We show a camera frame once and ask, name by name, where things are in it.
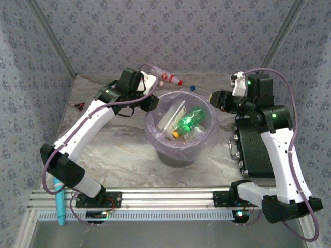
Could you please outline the white plastic container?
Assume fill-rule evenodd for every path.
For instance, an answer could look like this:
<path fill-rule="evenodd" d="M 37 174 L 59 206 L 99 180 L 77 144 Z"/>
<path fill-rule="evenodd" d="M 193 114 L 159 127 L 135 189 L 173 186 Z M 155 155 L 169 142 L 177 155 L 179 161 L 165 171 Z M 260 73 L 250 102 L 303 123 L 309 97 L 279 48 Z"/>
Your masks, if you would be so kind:
<path fill-rule="evenodd" d="M 156 129 L 164 135 L 171 134 L 176 129 L 179 121 L 185 116 L 186 111 L 186 101 L 177 100 L 158 122 Z"/>

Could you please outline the white bottle with red cap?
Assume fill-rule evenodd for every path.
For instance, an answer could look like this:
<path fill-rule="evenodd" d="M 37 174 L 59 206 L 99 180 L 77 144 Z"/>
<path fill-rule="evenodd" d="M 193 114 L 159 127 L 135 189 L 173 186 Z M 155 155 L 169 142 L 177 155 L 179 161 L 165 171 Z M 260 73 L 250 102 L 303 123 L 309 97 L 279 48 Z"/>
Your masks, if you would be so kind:
<path fill-rule="evenodd" d="M 158 75 L 159 79 L 164 82 L 168 82 L 171 84 L 176 84 L 181 86 L 183 81 L 180 80 L 178 77 L 174 76 L 173 74 L 159 68 L 159 67 L 154 67 L 156 70 L 156 74 Z"/>

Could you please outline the green plastic bottle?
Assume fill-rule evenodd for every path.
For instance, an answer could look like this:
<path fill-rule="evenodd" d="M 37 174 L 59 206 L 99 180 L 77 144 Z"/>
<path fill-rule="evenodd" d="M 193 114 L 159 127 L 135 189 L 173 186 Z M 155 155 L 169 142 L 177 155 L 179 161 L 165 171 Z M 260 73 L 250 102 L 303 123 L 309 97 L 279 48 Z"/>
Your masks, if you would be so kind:
<path fill-rule="evenodd" d="M 190 133 L 204 119 L 204 110 L 199 107 L 193 108 L 178 122 L 176 129 L 172 132 L 172 137 L 179 139 L 183 135 Z"/>

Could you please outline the clear plastic bottle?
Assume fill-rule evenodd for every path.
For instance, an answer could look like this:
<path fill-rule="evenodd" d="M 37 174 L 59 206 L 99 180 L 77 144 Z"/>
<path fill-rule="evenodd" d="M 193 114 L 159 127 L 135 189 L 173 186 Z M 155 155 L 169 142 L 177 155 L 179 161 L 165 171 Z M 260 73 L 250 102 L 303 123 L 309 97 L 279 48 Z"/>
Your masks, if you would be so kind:
<path fill-rule="evenodd" d="M 193 142 L 198 140 L 203 134 L 205 134 L 206 129 L 202 125 L 197 125 L 189 133 L 186 133 L 184 136 L 184 141 Z"/>

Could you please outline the black hard case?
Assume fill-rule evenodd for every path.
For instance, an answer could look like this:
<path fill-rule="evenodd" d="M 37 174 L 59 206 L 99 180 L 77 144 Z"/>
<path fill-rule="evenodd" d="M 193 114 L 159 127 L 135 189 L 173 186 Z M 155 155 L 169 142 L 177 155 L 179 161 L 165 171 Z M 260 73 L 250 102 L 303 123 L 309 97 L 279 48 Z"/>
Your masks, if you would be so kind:
<path fill-rule="evenodd" d="M 235 120 L 235 131 L 228 141 L 232 159 L 239 163 L 243 177 L 274 178 L 268 151 L 250 118 Z"/>

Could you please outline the right controller board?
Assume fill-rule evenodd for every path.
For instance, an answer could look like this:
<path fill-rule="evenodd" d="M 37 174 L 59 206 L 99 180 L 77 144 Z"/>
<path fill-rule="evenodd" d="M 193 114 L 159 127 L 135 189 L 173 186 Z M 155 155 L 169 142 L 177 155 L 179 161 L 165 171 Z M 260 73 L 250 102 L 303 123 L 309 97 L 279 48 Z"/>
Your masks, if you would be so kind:
<path fill-rule="evenodd" d="M 233 210 L 232 215 L 233 215 L 233 220 L 232 220 L 233 223 L 245 225 L 248 222 L 251 213 L 247 210 Z"/>

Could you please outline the controller board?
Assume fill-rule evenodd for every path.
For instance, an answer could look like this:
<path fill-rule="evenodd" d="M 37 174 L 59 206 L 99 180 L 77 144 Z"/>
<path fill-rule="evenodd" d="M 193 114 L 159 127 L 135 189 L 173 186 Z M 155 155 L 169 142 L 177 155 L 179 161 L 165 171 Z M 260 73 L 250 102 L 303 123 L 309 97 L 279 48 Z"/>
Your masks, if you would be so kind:
<path fill-rule="evenodd" d="M 85 218 L 91 225 L 102 224 L 112 213 L 113 211 L 111 209 L 105 211 L 87 211 Z"/>
<path fill-rule="evenodd" d="M 232 220 L 233 223 L 245 225 L 248 222 L 251 213 L 247 210 L 233 210 L 232 215 L 233 215 L 233 220 Z"/>

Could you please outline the left controller board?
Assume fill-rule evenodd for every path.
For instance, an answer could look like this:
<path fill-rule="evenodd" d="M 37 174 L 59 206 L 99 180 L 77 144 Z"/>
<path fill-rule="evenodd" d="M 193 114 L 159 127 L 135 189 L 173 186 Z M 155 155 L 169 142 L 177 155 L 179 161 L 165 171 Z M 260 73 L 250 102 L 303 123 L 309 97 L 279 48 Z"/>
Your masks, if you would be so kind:
<path fill-rule="evenodd" d="M 112 213 L 113 211 L 111 209 L 105 211 L 87 211 L 85 218 L 91 225 L 102 224 Z"/>

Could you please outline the grey metal panel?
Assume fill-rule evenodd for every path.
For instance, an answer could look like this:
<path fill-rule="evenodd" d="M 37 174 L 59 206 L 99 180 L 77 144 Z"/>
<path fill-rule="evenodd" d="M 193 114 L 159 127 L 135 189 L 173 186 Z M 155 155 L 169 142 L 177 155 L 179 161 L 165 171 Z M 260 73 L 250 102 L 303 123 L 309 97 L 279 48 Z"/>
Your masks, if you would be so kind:
<path fill-rule="evenodd" d="M 38 222 L 29 248 L 307 248 L 282 224 L 230 221 L 119 221 L 89 228 Z"/>

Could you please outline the teal plastic tube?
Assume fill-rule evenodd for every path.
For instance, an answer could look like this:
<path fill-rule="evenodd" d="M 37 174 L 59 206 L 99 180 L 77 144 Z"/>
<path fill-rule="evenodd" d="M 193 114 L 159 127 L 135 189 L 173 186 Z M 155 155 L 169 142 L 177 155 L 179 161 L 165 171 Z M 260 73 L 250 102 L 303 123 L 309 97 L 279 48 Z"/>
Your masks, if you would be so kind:
<path fill-rule="evenodd" d="M 65 215 L 66 215 L 65 199 L 64 199 L 64 191 L 63 191 L 64 185 L 57 178 L 53 178 L 53 182 L 54 182 L 55 190 L 59 191 L 59 193 L 55 195 L 57 220 L 60 226 L 64 226 Z"/>

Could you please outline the aluminium corner post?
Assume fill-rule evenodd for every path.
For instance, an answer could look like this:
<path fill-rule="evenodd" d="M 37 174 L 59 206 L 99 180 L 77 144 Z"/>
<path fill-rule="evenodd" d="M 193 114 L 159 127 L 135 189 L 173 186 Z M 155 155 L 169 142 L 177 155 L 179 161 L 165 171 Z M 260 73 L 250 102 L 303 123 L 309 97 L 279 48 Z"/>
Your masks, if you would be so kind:
<path fill-rule="evenodd" d="M 260 64 L 261 68 L 269 68 L 271 66 L 281 46 L 285 42 L 286 37 L 290 33 L 295 22 L 297 21 L 301 11 L 308 2 L 309 0 L 292 1 L 292 4 L 286 15 L 284 16 L 284 19 L 278 31 L 276 32 L 269 49 L 263 57 L 263 60 Z"/>
<path fill-rule="evenodd" d="M 66 55 L 64 49 L 62 48 L 60 41 L 58 40 L 55 32 L 53 31 L 47 16 L 43 13 L 42 9 L 40 8 L 37 0 L 25 0 L 29 9 L 32 11 L 36 21 L 40 25 L 42 31 L 44 32 L 47 40 L 49 41 L 51 47 L 53 48 L 55 54 L 57 55 L 58 59 L 64 66 L 67 74 L 74 79 L 76 77 L 76 72 L 74 71 L 71 62 Z"/>

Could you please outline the aluminium mounting rail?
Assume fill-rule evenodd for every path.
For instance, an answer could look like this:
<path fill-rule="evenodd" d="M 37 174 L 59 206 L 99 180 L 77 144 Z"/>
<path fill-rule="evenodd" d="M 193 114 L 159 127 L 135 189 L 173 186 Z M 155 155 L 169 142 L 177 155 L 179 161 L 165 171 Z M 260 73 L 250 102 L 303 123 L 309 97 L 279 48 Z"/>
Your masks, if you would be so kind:
<path fill-rule="evenodd" d="M 108 188 L 107 192 L 120 192 L 117 210 L 209 210 L 215 209 L 214 192 L 228 191 L 229 187 L 177 187 L 177 188 Z M 26 206 L 30 209 L 55 209 L 55 196 L 44 190 L 33 190 Z M 247 201 L 232 206 L 220 203 L 223 209 L 251 209 Z"/>

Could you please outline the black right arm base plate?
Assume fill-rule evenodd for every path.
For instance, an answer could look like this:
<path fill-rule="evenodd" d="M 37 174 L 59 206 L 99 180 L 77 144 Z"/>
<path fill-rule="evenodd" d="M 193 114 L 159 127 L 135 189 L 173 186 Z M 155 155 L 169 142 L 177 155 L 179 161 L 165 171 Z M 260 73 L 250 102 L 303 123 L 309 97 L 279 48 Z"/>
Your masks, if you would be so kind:
<path fill-rule="evenodd" d="M 212 195 L 214 207 L 255 207 L 254 204 L 234 196 L 229 191 L 214 191 Z"/>

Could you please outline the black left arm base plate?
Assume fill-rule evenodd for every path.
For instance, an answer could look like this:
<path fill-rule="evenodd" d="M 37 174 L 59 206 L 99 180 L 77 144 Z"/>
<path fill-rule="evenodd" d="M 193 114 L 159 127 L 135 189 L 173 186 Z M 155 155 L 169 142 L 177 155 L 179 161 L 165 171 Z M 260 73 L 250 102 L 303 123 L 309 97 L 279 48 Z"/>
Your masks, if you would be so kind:
<path fill-rule="evenodd" d="M 122 203 L 122 192 L 105 191 L 95 198 L 90 198 L 83 193 L 77 196 L 76 208 L 120 208 Z"/>

